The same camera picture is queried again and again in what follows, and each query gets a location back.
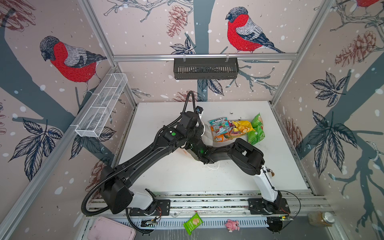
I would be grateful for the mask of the teal Fox's candy bag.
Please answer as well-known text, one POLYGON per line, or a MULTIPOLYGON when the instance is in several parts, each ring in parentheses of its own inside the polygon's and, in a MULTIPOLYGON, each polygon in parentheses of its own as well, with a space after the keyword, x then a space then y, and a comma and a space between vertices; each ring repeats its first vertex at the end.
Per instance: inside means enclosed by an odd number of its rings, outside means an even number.
POLYGON ((231 130, 231 126, 228 122, 227 117, 221 117, 218 119, 210 120, 209 124, 211 126, 212 132, 216 136, 225 134, 231 130))

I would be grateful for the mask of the yellow chips bag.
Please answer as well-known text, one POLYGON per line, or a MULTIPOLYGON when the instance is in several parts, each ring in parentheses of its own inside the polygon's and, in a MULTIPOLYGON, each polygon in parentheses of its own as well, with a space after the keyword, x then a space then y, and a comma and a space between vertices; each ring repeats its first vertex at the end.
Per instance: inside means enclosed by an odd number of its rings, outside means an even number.
POLYGON ((252 132, 254 131, 254 128, 251 124, 251 122, 249 121, 237 121, 240 123, 240 130, 244 133, 244 134, 247 134, 249 132, 252 132))

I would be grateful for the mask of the beige paper bag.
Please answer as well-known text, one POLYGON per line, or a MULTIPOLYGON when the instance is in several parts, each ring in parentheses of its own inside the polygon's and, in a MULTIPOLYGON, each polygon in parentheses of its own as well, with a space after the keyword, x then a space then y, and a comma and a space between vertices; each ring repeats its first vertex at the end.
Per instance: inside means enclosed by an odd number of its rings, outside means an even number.
MULTIPOLYGON (((214 142, 213 142, 213 136, 212 136, 212 133, 210 132, 209 126, 204 122, 202 122, 201 125, 203 127, 203 133, 201 135, 202 141, 206 146, 212 147, 214 145, 214 142)), ((193 159, 200 162, 199 157, 192 151, 192 149, 191 148, 187 149, 187 145, 183 146, 182 149, 185 154, 190 154, 193 159)), ((212 164, 205 164, 205 166, 210 170, 215 171, 219 169, 220 163, 216 162, 212 164)))

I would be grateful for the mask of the orange Fox's candy bag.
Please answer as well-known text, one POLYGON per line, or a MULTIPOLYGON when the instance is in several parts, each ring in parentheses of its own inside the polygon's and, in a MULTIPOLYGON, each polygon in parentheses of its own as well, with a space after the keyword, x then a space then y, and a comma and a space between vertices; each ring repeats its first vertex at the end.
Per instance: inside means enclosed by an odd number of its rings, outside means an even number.
POLYGON ((241 137, 244 133, 240 130, 240 123, 237 121, 228 120, 230 130, 224 134, 228 140, 241 137))

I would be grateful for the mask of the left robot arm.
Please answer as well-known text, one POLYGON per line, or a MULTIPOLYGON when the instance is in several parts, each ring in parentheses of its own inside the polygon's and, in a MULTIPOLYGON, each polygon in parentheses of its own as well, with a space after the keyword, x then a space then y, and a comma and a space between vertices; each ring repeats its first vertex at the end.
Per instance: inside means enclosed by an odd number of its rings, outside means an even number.
POLYGON ((176 122, 163 126, 154 141, 130 160, 102 170, 100 194, 112 214, 118 214, 126 208, 137 208, 147 215, 157 211, 157 200, 149 190, 133 189, 134 182, 160 159, 175 150, 184 147, 193 137, 198 139, 204 134, 201 121, 203 108, 182 113, 176 122))

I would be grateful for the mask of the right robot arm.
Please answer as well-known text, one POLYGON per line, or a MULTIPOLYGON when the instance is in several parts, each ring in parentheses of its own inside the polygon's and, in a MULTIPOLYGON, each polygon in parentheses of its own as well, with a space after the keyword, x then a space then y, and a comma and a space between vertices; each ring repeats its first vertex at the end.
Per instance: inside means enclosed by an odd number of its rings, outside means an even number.
POLYGON ((280 209, 282 194, 271 183, 264 154, 247 141, 236 139, 233 143, 221 147, 207 146, 203 141, 198 141, 189 143, 185 149, 195 160, 205 165, 232 160, 245 174, 253 177, 262 195, 263 211, 266 214, 274 214, 280 209))

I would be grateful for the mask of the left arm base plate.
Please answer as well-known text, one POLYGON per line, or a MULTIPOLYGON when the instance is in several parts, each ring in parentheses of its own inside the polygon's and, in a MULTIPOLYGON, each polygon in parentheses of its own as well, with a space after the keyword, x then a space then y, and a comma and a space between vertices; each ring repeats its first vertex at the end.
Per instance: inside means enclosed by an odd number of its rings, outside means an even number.
POLYGON ((170 200, 155 200, 145 210, 130 208, 129 215, 130 217, 168 216, 170 214, 170 205, 170 200))

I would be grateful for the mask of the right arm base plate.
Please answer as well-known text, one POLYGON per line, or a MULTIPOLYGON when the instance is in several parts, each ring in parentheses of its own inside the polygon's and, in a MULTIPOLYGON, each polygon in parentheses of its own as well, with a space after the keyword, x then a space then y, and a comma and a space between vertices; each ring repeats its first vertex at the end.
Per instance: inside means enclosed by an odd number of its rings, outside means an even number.
POLYGON ((291 210, 285 198, 281 198, 278 205, 270 203, 262 198, 248 199, 249 211, 251 215, 290 215, 291 210))

